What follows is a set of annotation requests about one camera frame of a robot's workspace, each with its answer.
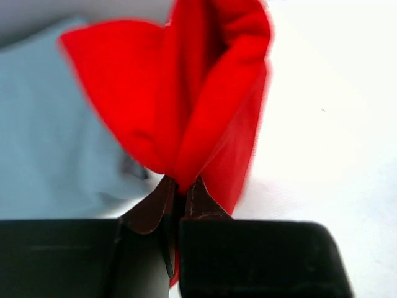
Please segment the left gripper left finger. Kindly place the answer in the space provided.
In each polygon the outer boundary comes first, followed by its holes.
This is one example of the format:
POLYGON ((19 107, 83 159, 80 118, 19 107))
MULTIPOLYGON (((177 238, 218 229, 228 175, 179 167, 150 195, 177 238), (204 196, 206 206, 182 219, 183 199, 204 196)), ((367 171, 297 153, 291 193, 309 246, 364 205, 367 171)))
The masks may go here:
POLYGON ((175 182, 116 219, 2 220, 2 297, 167 297, 175 182))

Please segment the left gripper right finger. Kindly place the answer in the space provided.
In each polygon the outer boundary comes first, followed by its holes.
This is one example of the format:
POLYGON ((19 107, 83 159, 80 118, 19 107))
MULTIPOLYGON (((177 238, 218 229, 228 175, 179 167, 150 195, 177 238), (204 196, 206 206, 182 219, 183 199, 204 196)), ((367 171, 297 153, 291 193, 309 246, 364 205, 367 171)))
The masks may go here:
POLYGON ((236 220, 202 179, 179 222, 182 297, 352 297, 337 244, 316 222, 236 220))

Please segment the red t shirt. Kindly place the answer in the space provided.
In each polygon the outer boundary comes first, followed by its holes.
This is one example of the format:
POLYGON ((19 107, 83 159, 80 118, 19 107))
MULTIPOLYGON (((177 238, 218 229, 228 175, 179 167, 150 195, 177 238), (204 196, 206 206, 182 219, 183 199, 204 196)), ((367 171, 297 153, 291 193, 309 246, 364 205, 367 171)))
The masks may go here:
POLYGON ((271 41, 260 1, 176 1, 164 26, 119 19, 60 35, 122 148, 180 192, 202 177, 228 213, 248 175, 271 41))

